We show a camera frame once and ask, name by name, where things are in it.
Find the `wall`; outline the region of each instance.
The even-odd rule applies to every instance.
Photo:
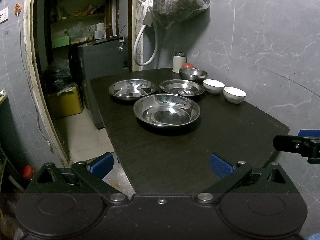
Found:
[[[24,12],[19,15],[19,26],[13,12],[17,2],[23,7],[24,0],[0,0],[0,9],[9,7],[8,20],[0,24],[0,87],[8,94],[0,106],[1,147],[17,169],[26,164],[40,168],[45,162],[61,167],[60,160],[49,150],[37,128],[35,106],[20,57],[19,28],[23,36]],[[22,50],[25,65],[24,47]],[[47,136],[41,120],[40,127]]]
[[[197,18],[160,28],[160,51],[145,69],[171,67],[173,52],[185,51],[208,78],[243,89],[247,102],[286,124],[290,134],[319,129],[319,15],[320,0],[211,0]],[[153,40],[147,28],[144,61]],[[302,235],[320,232],[320,164],[291,153],[277,161],[309,207]]]
[[[128,22],[128,0],[119,0],[119,31],[121,31],[121,29],[127,22]]]

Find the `electrical outlet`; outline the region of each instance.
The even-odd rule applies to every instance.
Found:
[[[8,7],[0,11],[0,23],[8,19]]]

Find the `white ceramic bowl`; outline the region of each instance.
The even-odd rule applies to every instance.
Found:
[[[209,93],[213,95],[218,95],[222,92],[224,88],[224,84],[218,80],[213,79],[205,79],[202,81],[202,85],[204,86],[204,89]]]
[[[225,87],[223,89],[223,95],[228,102],[233,104],[241,103],[247,96],[244,91],[233,87]]]

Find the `dark table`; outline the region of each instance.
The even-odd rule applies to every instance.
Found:
[[[219,180],[209,167],[211,153],[229,162],[242,160],[262,167],[275,152],[274,136],[289,132],[247,102],[234,105],[222,94],[207,93],[196,100],[201,114],[192,125],[170,131],[152,129],[136,119],[132,105],[117,103],[108,94],[111,84],[132,78],[159,85],[179,75],[166,68],[91,80],[113,148],[137,193],[201,192]]]

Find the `red lid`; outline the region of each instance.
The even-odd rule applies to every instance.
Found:
[[[35,172],[34,167],[31,167],[30,165],[26,165],[20,171],[20,175],[24,179],[30,179],[30,178],[32,178],[34,172]]]

